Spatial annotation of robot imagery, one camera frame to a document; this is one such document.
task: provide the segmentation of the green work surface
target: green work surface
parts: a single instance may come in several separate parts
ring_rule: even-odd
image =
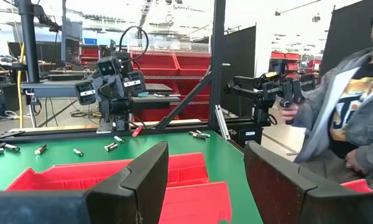
[[[124,138],[126,143],[119,144],[111,152],[106,152],[104,146],[114,142],[113,138],[44,142],[47,150],[41,156],[36,156],[34,151],[43,143],[18,144],[20,153],[6,151],[0,155],[0,190],[4,190],[28,167],[41,172],[56,164],[133,159],[159,141],[168,141],[170,154],[202,152],[210,181],[228,184],[232,223],[262,223],[247,184],[243,154],[215,132],[206,133],[211,135],[206,140],[195,139],[187,133]],[[73,149],[79,149],[85,155],[78,157]]]

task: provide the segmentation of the metal cylinder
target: metal cylinder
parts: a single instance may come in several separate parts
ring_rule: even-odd
[[[39,83],[39,65],[37,63],[36,35],[34,26],[34,7],[30,0],[19,0],[19,15],[21,15],[22,35],[27,63],[29,83]]]

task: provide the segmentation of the hand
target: hand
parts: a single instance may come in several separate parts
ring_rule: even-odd
[[[298,105],[296,105],[296,104],[293,104],[289,108],[284,108],[284,107],[281,107],[281,106],[279,106],[278,108],[279,108],[279,113],[280,113],[282,119],[284,119],[285,121],[293,120],[294,117],[297,114],[297,111],[298,111]]]
[[[355,155],[356,155],[356,149],[347,154],[346,168],[353,169],[355,172],[362,172],[363,174],[366,174],[366,170],[363,169],[361,165],[359,165],[359,163],[355,159]]]

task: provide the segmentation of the black partition wall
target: black partition wall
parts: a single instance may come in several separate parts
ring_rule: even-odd
[[[223,63],[231,66],[223,67],[222,86],[235,76],[254,77],[254,61],[256,51],[256,27],[225,35],[223,47]],[[221,92],[221,107],[238,116],[251,116],[251,101],[240,96],[226,95]]]
[[[372,47],[372,16],[373,0],[363,0],[333,12],[321,75],[337,66],[345,57]]]

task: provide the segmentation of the graphic t-shirt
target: graphic t-shirt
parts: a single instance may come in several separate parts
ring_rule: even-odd
[[[358,146],[346,140],[346,126],[365,99],[373,92],[373,63],[363,65],[349,81],[329,120],[330,149],[340,158]]]

